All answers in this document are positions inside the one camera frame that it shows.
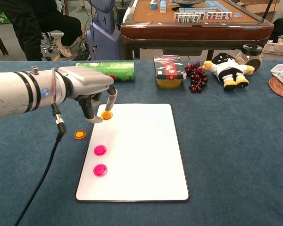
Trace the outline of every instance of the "grape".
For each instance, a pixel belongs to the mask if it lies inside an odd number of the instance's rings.
[[[200,77],[201,77],[202,79],[204,79],[204,78],[207,77],[207,74],[203,73]]]
[[[204,81],[205,83],[207,83],[208,82],[208,78],[203,78],[203,79],[201,79],[201,81]]]
[[[198,67],[198,68],[197,68],[197,72],[198,72],[198,73],[202,72],[202,67]]]
[[[197,85],[197,84],[198,84],[198,81],[191,80],[191,84],[193,84],[193,85]]]
[[[197,91],[196,87],[191,88],[191,93],[196,93],[196,91]]]
[[[205,83],[204,81],[201,81],[201,82],[200,82],[200,86],[201,86],[201,87],[204,87],[204,86],[206,86],[206,83]]]
[[[196,87],[196,91],[197,91],[198,93],[201,93],[201,87],[200,87],[200,86]]]

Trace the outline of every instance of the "robotic arm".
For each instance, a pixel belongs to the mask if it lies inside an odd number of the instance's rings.
[[[55,103],[62,103],[67,97],[79,102],[85,118],[91,123],[102,122],[94,115],[92,106],[98,105],[103,91],[109,93],[106,111],[111,111],[117,90],[114,80],[94,69],[86,67],[61,67],[30,72],[0,73],[0,118],[34,111]]]

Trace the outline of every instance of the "shoe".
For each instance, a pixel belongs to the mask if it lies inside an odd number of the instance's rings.
[[[84,24],[81,24],[81,30],[82,30],[82,35],[80,36],[81,40],[85,40],[87,37],[86,37],[86,26]]]
[[[245,78],[236,80],[238,88],[245,88],[249,85],[249,81]]]
[[[223,88],[227,91],[233,90],[237,86],[235,81],[227,81],[224,83]]]
[[[61,39],[56,39],[56,45],[60,50],[61,54],[65,57],[71,57],[70,46],[63,46]]]

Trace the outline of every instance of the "white basket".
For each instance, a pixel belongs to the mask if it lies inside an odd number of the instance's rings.
[[[283,55],[283,44],[268,42],[263,48],[263,53]]]

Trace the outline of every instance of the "black cable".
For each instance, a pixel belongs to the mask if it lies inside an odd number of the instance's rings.
[[[20,223],[21,219],[23,218],[24,214],[26,213],[28,207],[32,203],[33,198],[35,197],[35,195],[37,194],[38,190],[40,189],[44,179],[46,178],[48,170],[49,170],[49,168],[51,166],[51,162],[52,162],[53,156],[55,155],[58,143],[61,141],[63,135],[66,133],[66,128],[65,128],[64,120],[63,120],[63,118],[61,116],[61,112],[58,109],[57,104],[56,103],[51,104],[51,108],[52,108],[52,115],[55,117],[56,124],[57,124],[57,127],[58,127],[58,134],[57,134],[57,137],[56,137],[56,142],[55,142],[55,145],[52,148],[51,155],[50,155],[49,161],[47,163],[46,169],[43,172],[43,175],[42,175],[38,185],[34,189],[32,195],[30,196],[30,198],[29,198],[28,202],[26,203],[24,209],[22,210],[20,216],[18,217],[18,219],[17,219],[17,221],[15,223],[15,226],[19,225],[19,223]]]
[[[93,44],[95,45],[95,41],[94,41],[94,25],[93,25],[93,12],[92,12],[92,2],[90,0],[90,5],[91,5],[91,21],[92,21],[92,36],[93,36]]]
[[[52,151],[51,151],[50,159],[49,159],[49,161],[48,161],[48,163],[47,163],[47,167],[46,167],[46,169],[45,169],[45,171],[44,171],[44,173],[43,173],[43,175],[42,175],[42,177],[41,177],[41,179],[40,179],[38,185],[36,186],[36,188],[34,189],[32,195],[30,196],[30,198],[29,198],[27,204],[25,205],[24,209],[22,210],[21,215],[18,217],[18,220],[17,220],[17,222],[15,223],[15,226],[18,226],[18,225],[19,225],[19,223],[20,223],[22,217],[23,217],[24,214],[26,213],[26,211],[27,211],[29,205],[30,205],[30,204],[32,203],[32,201],[33,201],[33,198],[35,197],[35,195],[37,194],[39,188],[41,187],[41,185],[42,185],[42,183],[43,183],[43,181],[44,181],[44,179],[45,179],[45,177],[46,177],[46,175],[47,175],[47,172],[48,172],[48,170],[49,170],[49,168],[50,168],[50,166],[51,166],[51,162],[52,162],[53,156],[54,156],[54,154],[55,154],[55,152],[56,152],[56,148],[57,148],[57,146],[58,146],[59,141],[60,141],[60,139],[56,139],[55,145],[53,146],[53,149],[52,149]]]
[[[85,27],[86,27],[86,26],[87,26],[88,21],[90,20],[90,16],[89,16],[89,14],[88,14],[88,12],[87,12],[87,10],[86,10],[85,1],[83,1],[83,4],[84,4],[85,12],[86,12],[86,14],[87,14],[87,16],[88,16],[88,20],[87,20],[87,21],[86,21],[86,23],[85,23]]]

